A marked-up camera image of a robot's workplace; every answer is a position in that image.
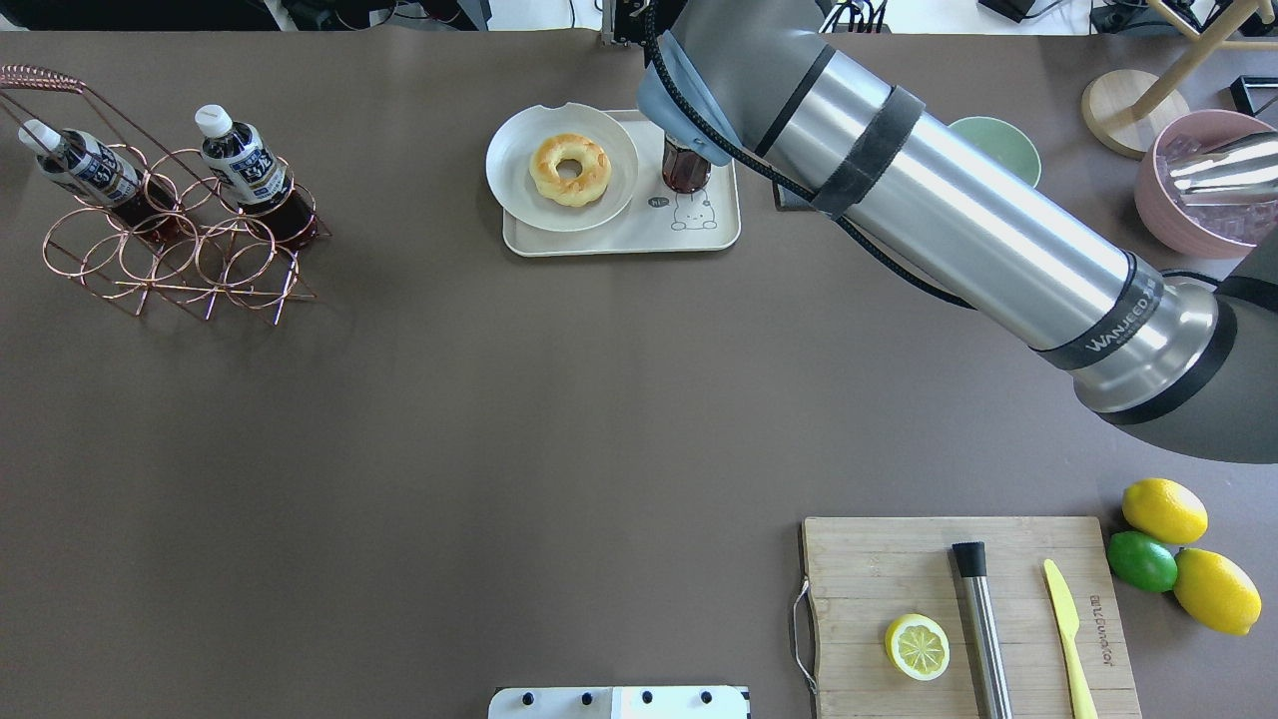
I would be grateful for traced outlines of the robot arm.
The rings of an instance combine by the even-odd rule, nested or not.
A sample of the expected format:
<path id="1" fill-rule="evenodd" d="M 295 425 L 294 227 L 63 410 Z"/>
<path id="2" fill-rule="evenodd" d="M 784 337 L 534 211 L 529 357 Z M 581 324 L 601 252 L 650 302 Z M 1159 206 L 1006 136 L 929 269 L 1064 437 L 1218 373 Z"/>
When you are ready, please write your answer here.
<path id="1" fill-rule="evenodd" d="M 1146 444 L 1277 455 L 1275 241 L 1214 290 L 1176 284 L 978 155 L 921 100 L 819 32 L 813 1 L 644 1 L 639 109 L 712 163 L 736 160 L 1068 372 Z"/>

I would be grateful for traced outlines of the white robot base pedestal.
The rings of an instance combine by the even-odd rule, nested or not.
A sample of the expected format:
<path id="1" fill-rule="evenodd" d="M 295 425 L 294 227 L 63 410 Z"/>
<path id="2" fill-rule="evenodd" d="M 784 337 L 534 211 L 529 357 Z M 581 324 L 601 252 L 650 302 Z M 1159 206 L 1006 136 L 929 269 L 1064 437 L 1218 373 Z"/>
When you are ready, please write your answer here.
<path id="1" fill-rule="evenodd" d="M 750 718 L 748 687 L 636 685 L 498 690 L 488 718 Z"/>

